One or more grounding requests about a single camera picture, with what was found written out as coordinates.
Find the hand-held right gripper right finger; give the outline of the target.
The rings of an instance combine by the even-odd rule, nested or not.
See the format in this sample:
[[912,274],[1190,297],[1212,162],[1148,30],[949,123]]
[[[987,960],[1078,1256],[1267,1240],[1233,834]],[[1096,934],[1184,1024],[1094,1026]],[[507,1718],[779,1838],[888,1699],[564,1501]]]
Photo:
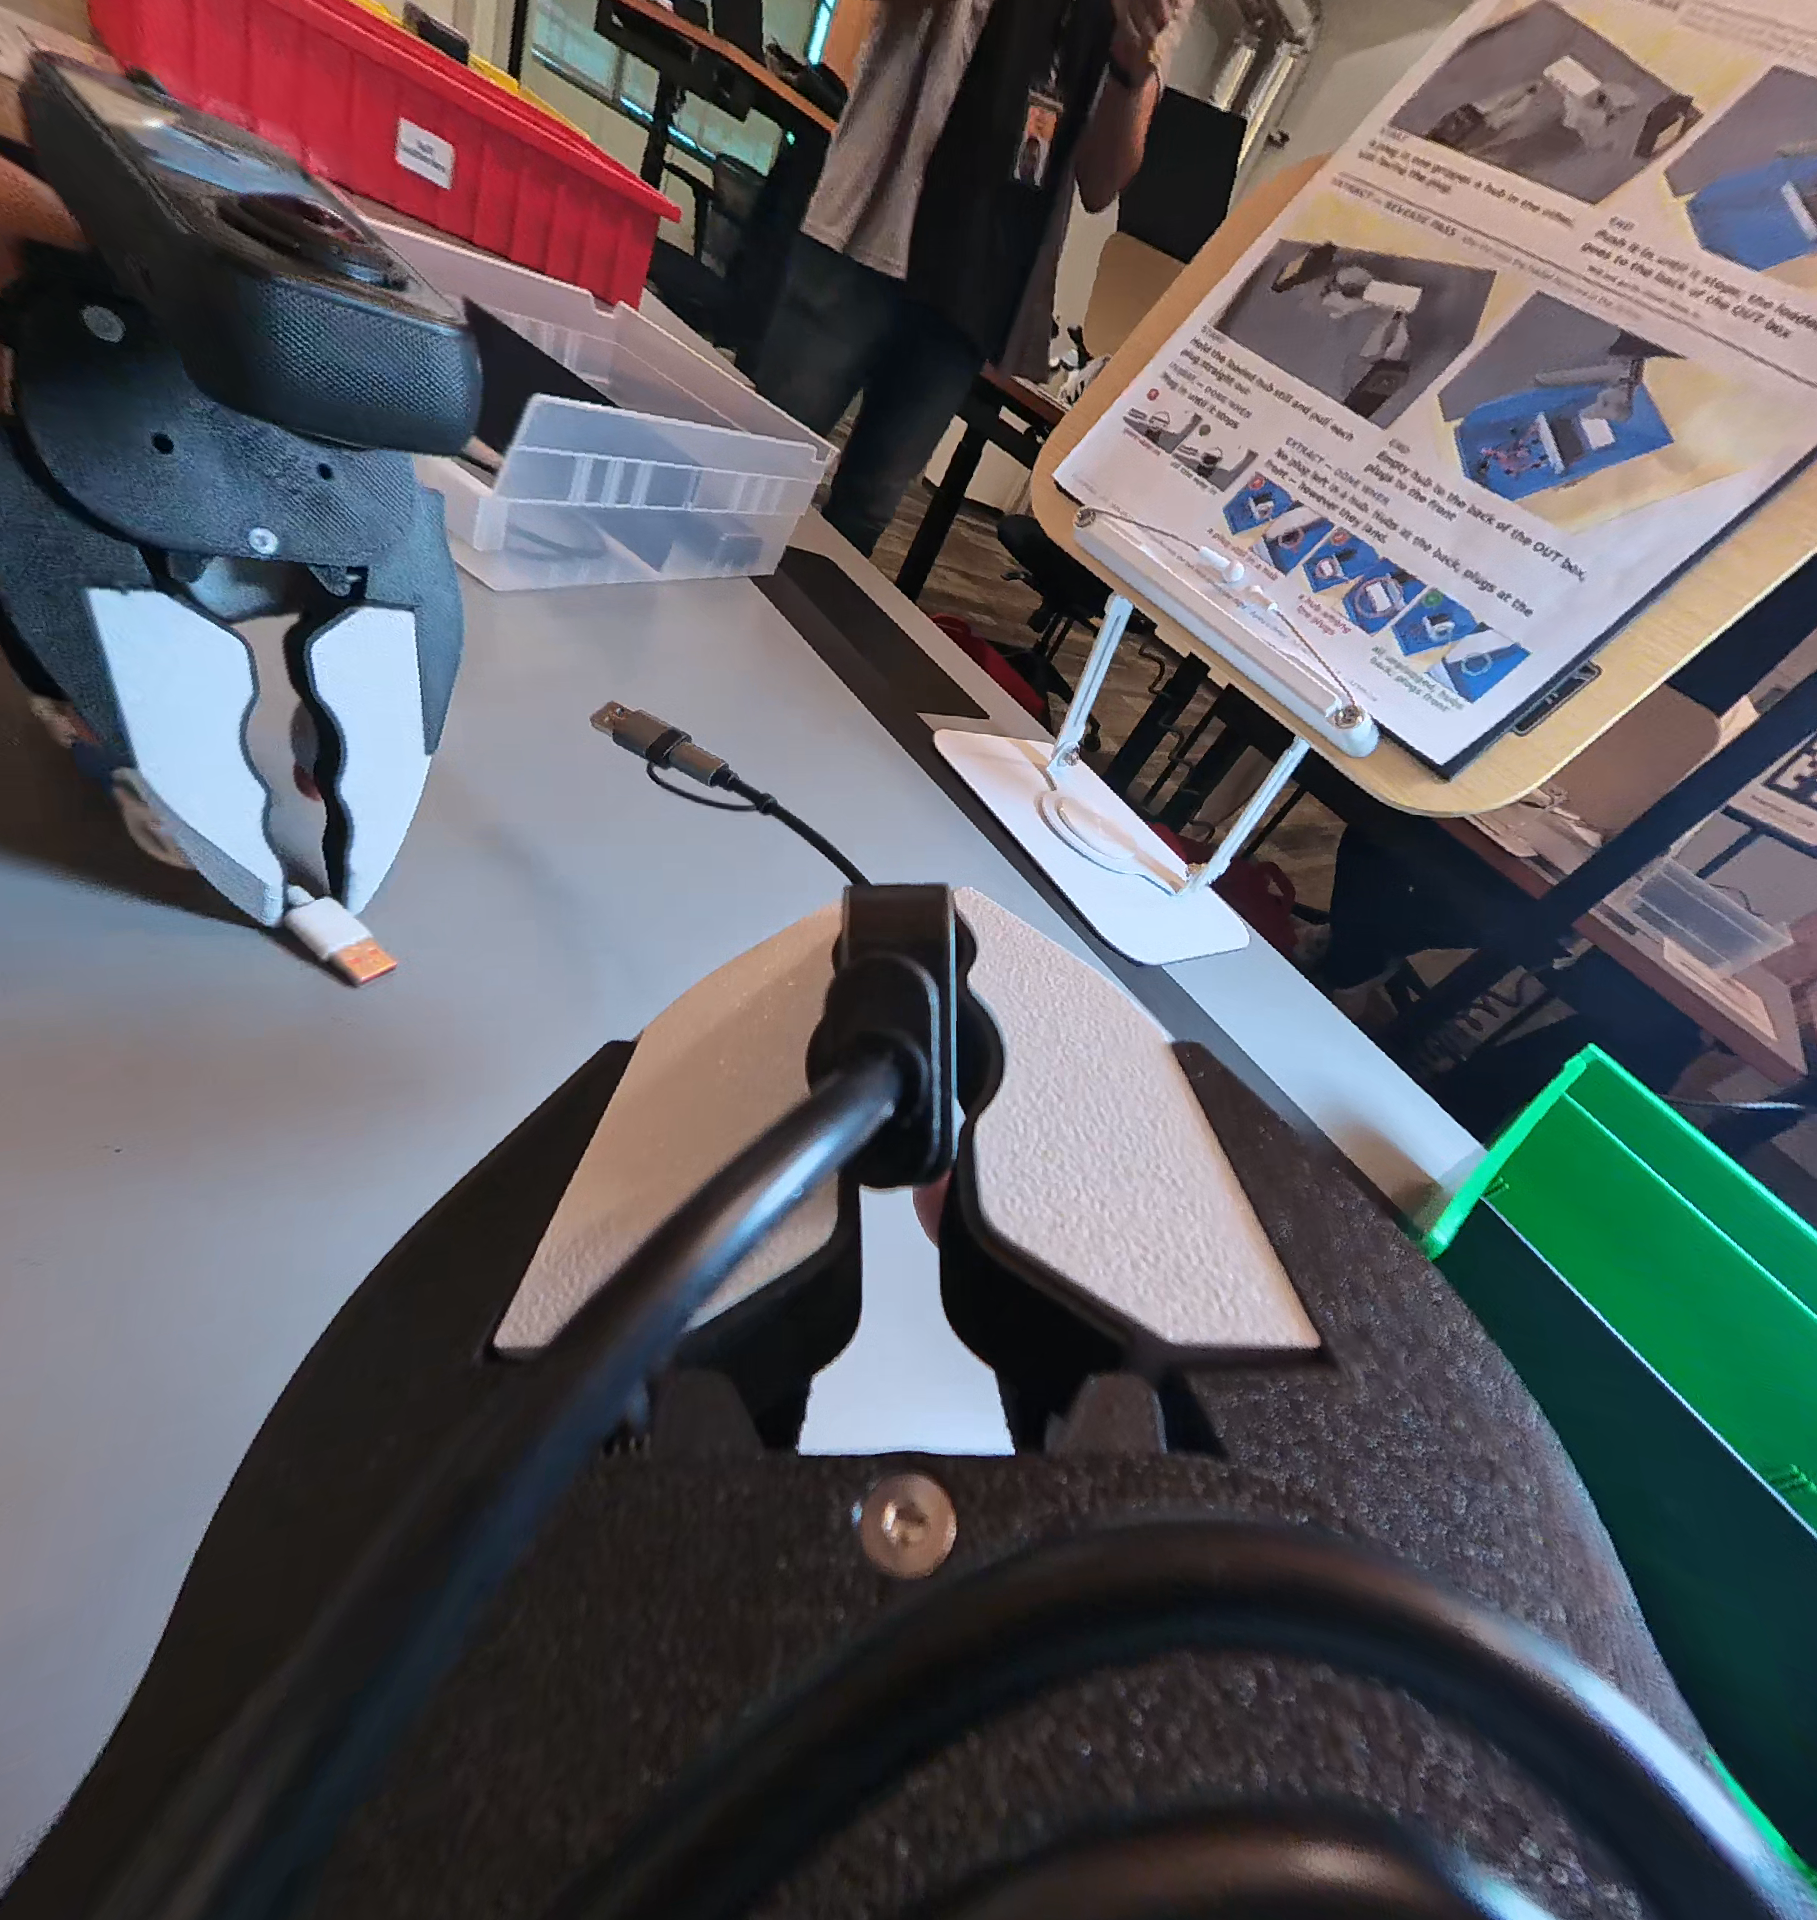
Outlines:
[[1177,1046],[1106,972],[954,895],[987,1089],[951,1180],[975,1305],[1000,1284],[1143,1370],[1322,1349]]

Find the small clear plastic box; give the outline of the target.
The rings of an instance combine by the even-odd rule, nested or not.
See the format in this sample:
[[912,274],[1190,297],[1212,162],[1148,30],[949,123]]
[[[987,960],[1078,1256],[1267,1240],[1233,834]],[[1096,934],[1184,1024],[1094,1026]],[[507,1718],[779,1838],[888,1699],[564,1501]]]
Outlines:
[[1790,949],[1786,926],[1760,919],[1735,893],[1666,854],[1618,884],[1593,912],[1715,978],[1735,978]]

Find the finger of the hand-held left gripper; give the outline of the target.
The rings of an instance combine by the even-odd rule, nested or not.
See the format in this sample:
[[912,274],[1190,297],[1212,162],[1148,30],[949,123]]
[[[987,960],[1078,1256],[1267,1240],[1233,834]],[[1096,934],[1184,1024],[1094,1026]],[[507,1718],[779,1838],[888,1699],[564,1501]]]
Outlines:
[[312,631],[300,701],[313,722],[328,893],[357,916],[391,871],[431,767],[413,616],[356,604]]
[[87,589],[133,788],[177,857],[249,922],[286,909],[270,790],[248,756],[260,676],[245,626],[290,621],[286,586]]

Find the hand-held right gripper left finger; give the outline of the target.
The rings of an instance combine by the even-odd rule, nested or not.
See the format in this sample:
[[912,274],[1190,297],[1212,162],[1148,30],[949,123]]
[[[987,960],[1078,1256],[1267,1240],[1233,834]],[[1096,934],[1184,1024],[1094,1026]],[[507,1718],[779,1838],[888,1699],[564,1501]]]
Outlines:
[[[543,1350],[638,1246],[809,1092],[831,949],[751,949],[633,1045],[490,1342]],[[820,1180],[730,1273],[691,1334],[747,1364],[831,1364],[859,1323],[859,1222]]]

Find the green plastic bin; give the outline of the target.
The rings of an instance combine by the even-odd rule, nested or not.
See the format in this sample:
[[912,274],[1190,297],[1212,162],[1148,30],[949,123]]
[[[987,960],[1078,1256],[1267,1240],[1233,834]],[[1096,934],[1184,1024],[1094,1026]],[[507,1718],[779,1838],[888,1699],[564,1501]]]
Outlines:
[[1584,1049],[1420,1217],[1711,1749],[1817,1871],[1817,1233]]

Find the clear plastic divided bin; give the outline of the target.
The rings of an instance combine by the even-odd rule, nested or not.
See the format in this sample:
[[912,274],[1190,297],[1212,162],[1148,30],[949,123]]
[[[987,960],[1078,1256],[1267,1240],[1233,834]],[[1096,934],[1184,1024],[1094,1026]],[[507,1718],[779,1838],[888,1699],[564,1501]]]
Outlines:
[[456,563],[498,593],[753,579],[777,569],[832,447],[698,343],[625,302],[393,222],[368,227],[484,361],[462,454],[416,454]]

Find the white usb cable orange plug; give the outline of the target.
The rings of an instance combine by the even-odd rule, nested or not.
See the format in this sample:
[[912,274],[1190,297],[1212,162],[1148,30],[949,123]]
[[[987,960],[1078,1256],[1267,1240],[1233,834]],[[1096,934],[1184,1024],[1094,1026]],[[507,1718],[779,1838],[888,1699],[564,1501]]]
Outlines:
[[290,882],[277,932],[353,989],[393,972],[396,960],[340,901]]

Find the white document stand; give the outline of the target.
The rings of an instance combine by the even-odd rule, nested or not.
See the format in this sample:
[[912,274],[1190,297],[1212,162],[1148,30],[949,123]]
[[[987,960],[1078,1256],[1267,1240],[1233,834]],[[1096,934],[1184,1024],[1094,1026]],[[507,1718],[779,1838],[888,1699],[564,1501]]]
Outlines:
[[[1123,958],[1164,969],[1245,951],[1253,931],[1220,895],[1234,859],[1305,756],[1370,756],[1374,714],[1310,636],[1305,602],[1258,557],[1188,541],[1116,508],[1081,506],[1074,543],[1110,580],[1094,646],[1052,742],[939,731],[935,747],[1086,928]],[[1296,726],[1204,863],[1184,863],[1085,759],[1094,698],[1135,612],[1172,621]]]

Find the red plastic bin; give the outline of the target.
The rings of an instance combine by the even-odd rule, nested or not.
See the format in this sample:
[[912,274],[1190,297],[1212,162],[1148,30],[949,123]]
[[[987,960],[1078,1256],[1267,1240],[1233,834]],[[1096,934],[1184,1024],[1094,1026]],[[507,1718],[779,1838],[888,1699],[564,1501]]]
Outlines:
[[92,3],[103,48],[176,98],[447,239],[638,306],[681,212],[543,105],[371,5]]

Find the black office chair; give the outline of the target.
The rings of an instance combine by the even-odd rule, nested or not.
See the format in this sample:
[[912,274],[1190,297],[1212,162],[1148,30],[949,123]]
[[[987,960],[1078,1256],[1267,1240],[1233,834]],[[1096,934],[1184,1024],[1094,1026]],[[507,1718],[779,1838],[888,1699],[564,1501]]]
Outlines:
[[994,534],[1011,563],[1003,579],[1027,589],[1037,601],[1027,616],[1033,638],[1015,646],[1003,645],[1000,654],[1042,698],[1064,698],[1070,687],[1058,672],[1057,657],[1070,628],[1101,628],[1110,590],[1081,561],[1058,548],[1031,512],[1000,517]]

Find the black white marker tag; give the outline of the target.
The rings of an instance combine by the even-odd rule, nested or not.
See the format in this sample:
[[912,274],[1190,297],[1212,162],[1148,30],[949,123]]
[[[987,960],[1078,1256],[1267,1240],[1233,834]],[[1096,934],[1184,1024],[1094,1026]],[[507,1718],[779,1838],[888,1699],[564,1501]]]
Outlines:
[[1817,731],[1723,811],[1755,834],[1817,857]]

